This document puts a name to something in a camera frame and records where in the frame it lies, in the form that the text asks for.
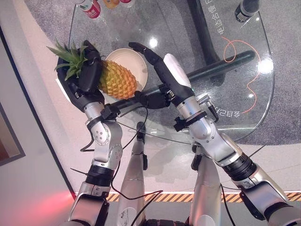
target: white wall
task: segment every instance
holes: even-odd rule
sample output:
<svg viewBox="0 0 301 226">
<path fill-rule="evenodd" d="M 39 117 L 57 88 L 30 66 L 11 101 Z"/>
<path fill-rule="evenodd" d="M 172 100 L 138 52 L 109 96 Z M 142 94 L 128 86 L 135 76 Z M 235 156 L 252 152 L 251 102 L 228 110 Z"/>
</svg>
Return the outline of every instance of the white wall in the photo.
<svg viewBox="0 0 301 226">
<path fill-rule="evenodd" d="M 0 225 L 57 225 L 66 219 L 73 198 L 27 104 L 2 42 L 0 68 L 0 102 L 26 155 L 0 166 Z"/>
</svg>

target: gray carpet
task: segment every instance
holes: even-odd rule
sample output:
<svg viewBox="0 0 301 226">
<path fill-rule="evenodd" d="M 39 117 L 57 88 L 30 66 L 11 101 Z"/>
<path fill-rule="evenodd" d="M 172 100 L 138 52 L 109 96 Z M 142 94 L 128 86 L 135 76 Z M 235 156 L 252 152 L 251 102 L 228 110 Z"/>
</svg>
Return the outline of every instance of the gray carpet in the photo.
<svg viewBox="0 0 301 226">
<path fill-rule="evenodd" d="M 54 0 L 50 2 L 45 0 L 25 0 L 25 2 L 42 30 L 53 42 L 55 38 L 57 38 L 59 42 L 68 42 L 74 6 L 73 1 Z M 185 2 L 182 0 L 175 0 L 173 2 L 176 2 L 177 7 L 181 8 L 183 23 L 185 25 L 192 24 L 188 8 L 185 7 Z M 160 7 L 162 11 L 169 10 L 166 4 L 160 4 Z M 118 10 L 122 9 L 118 7 L 116 10 L 112 10 L 112 12 L 118 13 Z M 140 11 L 143 12 L 143 10 L 149 9 L 141 7 Z M 301 93 L 299 89 L 299 87 L 301 87 L 299 79 L 301 72 L 301 39 L 298 36 L 301 31 L 300 15 L 299 0 L 267 0 L 264 1 L 261 7 L 261 16 L 274 60 L 274 97 L 263 123 L 255 132 L 240 140 L 239 143 L 268 143 L 270 145 L 279 145 L 300 143 L 301 141 Z M 115 24 L 116 26 L 121 26 L 118 21 L 116 21 Z M 181 64 L 185 65 L 185 71 L 190 72 L 204 65 L 202 54 L 200 54 L 200 46 L 196 41 L 197 37 L 177 35 L 174 30 L 168 30 L 164 27 L 164 24 L 158 27 L 157 32 L 162 36 L 172 36 L 175 39 L 174 41 L 183 42 L 183 44 L 178 45 L 182 46 L 182 49 L 175 48 L 175 52 L 173 53 L 176 56 L 178 55 L 178 57 L 180 55 L 179 52 L 186 50 L 185 41 L 190 43 L 189 48 L 193 46 L 192 49 L 194 50 L 191 52 L 192 57 L 195 58 L 197 56 L 200 61 L 194 62 L 194 64 L 191 65 L 191 58 L 189 58 L 189 56 L 186 58 L 179 57 Z M 120 48 L 121 44 L 118 41 L 110 43 L 111 46 L 108 46 L 108 49 Z M 165 47 L 166 49 L 172 48 L 172 46 L 169 45 L 172 45 L 172 43 L 169 43 L 168 39 L 166 39 L 166 42 L 162 45 L 163 47 L 160 48 L 158 53 L 163 54 Z M 149 88 L 158 83 L 158 79 L 156 79 L 155 76 L 150 77 L 153 79 L 147 83 L 146 87 Z M 168 115 L 169 119 L 177 115 L 175 109 L 173 111 L 165 109 L 162 113 Z M 159 114 L 155 113 L 150 115 L 152 116 L 151 120 L 167 123 L 167 126 L 171 126 L 171 120 L 162 119 Z"/>
</svg>

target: white plate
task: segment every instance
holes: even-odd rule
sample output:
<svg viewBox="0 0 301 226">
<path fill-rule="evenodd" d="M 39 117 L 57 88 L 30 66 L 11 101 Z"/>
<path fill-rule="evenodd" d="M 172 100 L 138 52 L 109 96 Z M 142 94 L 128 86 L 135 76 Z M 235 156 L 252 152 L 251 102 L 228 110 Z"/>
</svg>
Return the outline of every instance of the white plate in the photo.
<svg viewBox="0 0 301 226">
<path fill-rule="evenodd" d="M 111 60 L 130 70 L 137 81 L 137 91 L 142 91 L 147 81 L 147 67 L 143 58 L 134 50 L 119 48 L 111 52 L 106 60 Z"/>
</svg>

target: black bracket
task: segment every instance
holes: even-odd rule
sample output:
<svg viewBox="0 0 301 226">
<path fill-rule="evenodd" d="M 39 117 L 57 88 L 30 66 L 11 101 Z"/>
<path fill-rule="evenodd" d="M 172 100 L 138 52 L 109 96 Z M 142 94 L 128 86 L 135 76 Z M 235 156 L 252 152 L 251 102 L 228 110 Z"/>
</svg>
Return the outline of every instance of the black bracket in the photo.
<svg viewBox="0 0 301 226">
<path fill-rule="evenodd" d="M 190 126 L 191 124 L 200 120 L 201 118 L 204 118 L 206 115 L 207 115 L 207 112 L 202 112 L 201 114 L 198 114 L 196 117 L 190 119 L 189 121 L 180 119 L 180 117 L 176 117 L 176 119 L 175 119 L 176 124 L 174 125 L 174 128 L 177 132 L 179 132 L 180 130 L 187 128 L 188 126 Z"/>
</svg>

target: pineapple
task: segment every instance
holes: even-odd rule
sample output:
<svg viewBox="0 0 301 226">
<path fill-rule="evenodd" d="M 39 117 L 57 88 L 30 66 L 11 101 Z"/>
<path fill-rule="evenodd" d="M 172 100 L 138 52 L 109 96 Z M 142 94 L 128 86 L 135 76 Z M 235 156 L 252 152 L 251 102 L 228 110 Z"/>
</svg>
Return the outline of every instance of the pineapple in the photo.
<svg viewBox="0 0 301 226">
<path fill-rule="evenodd" d="M 99 88 L 117 99 L 128 99 L 134 95 L 137 82 L 132 73 L 125 67 L 113 62 L 103 61 L 103 72 Z"/>
<path fill-rule="evenodd" d="M 87 46 L 81 45 L 79 53 L 73 44 L 71 49 L 65 45 L 62 47 L 56 41 L 57 49 L 48 47 L 54 54 L 67 61 L 67 64 L 58 65 L 57 68 L 68 66 L 65 81 L 72 76 L 77 78 L 80 76 L 81 67 L 84 62 L 87 61 L 85 58 L 85 48 Z M 134 95 L 137 88 L 137 82 L 132 73 L 125 67 L 113 62 L 103 61 L 103 71 L 100 76 L 98 88 L 104 93 L 117 99 L 128 99 Z"/>
<path fill-rule="evenodd" d="M 87 61 L 88 59 L 85 58 L 85 48 L 87 46 L 81 45 L 79 54 L 78 51 L 73 43 L 71 49 L 68 49 L 68 47 L 65 45 L 64 47 L 61 46 L 58 41 L 56 40 L 55 48 L 47 47 L 51 52 L 59 56 L 61 59 L 67 61 L 67 64 L 60 64 L 55 67 L 55 70 L 60 68 L 60 67 L 65 67 L 68 66 L 69 69 L 67 71 L 65 81 L 67 81 L 68 78 L 71 76 L 76 75 L 78 78 L 80 73 L 81 73 L 81 67 L 83 66 L 84 62 Z"/>
</svg>

